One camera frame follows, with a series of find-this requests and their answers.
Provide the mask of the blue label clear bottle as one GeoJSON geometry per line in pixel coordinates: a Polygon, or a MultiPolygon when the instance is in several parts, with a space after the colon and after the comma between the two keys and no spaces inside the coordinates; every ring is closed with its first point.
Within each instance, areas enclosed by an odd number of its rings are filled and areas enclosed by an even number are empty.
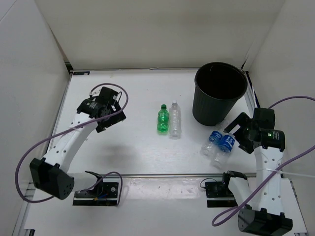
{"type": "Polygon", "coordinates": [[[231,133],[223,135],[222,139],[218,144],[218,150],[214,159],[212,160],[212,165],[216,168],[222,169],[223,166],[227,163],[233,146],[235,144],[235,137],[231,133]]]}

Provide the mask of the Aquafina clear bottle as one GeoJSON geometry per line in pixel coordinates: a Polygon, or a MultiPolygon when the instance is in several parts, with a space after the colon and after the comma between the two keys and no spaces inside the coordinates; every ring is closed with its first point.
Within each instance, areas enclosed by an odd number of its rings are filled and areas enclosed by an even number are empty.
{"type": "Polygon", "coordinates": [[[209,158],[216,155],[218,151],[218,145],[223,135],[219,131],[213,131],[206,142],[201,147],[201,153],[209,158]]]}

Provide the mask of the green plastic bottle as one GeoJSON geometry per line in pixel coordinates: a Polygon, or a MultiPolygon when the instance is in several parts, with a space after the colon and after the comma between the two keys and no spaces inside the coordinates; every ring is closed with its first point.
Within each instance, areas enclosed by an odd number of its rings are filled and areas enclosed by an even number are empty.
{"type": "Polygon", "coordinates": [[[167,134],[169,129],[169,112],[167,105],[162,104],[157,115],[157,131],[159,134],[167,134]]]}

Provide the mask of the clear plastic bottle white cap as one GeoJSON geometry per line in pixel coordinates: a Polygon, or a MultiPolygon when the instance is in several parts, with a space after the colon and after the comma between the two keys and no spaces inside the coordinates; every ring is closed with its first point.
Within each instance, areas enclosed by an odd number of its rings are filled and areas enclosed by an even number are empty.
{"type": "Polygon", "coordinates": [[[181,109],[177,101],[172,101],[169,109],[169,133],[173,139],[181,138],[181,109]]]}

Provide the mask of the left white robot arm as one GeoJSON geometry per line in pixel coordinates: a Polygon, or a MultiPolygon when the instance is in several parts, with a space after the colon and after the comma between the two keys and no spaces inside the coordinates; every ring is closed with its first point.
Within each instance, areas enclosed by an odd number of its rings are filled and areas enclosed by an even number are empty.
{"type": "Polygon", "coordinates": [[[57,143],[40,159],[30,162],[31,177],[35,187],[60,200],[71,192],[88,192],[97,197],[103,192],[104,176],[91,171],[69,173],[70,164],[88,136],[100,133],[125,120],[124,107],[120,106],[121,93],[101,84],[100,91],[91,90],[82,101],[69,128],[57,134],[57,143]]]}

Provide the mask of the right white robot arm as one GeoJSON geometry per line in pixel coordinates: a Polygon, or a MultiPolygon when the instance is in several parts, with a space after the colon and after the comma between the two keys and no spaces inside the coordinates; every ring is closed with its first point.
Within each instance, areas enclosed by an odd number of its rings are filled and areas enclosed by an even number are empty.
{"type": "Polygon", "coordinates": [[[275,113],[272,109],[255,108],[253,117],[241,113],[225,129],[234,133],[239,148],[253,153],[256,161],[256,184],[250,190],[244,173],[227,171],[223,174],[221,191],[234,196],[238,205],[238,228],[257,236],[283,236],[293,228],[293,221],[285,216],[281,200],[281,174],[277,168],[282,164],[285,135],[274,129],[275,113]]]}

